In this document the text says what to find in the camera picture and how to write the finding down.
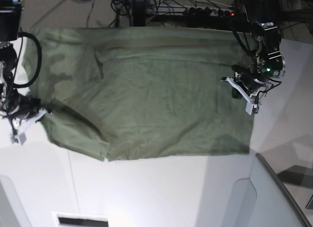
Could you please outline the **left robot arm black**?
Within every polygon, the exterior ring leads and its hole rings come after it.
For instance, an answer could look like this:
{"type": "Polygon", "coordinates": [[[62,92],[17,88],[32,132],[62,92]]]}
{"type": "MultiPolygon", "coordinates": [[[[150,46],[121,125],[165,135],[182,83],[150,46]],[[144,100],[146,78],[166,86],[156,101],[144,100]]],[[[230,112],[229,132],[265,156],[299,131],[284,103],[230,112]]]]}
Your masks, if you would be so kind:
{"type": "Polygon", "coordinates": [[[258,45],[251,50],[249,43],[243,44],[235,27],[234,19],[230,28],[236,40],[248,57],[251,66],[245,68],[233,65],[232,77],[221,79],[232,86],[234,99],[246,100],[246,112],[257,114],[262,97],[281,84],[280,78],[285,74],[285,60],[280,52],[282,36],[279,31],[278,0],[241,0],[245,11],[252,39],[258,45]]]}

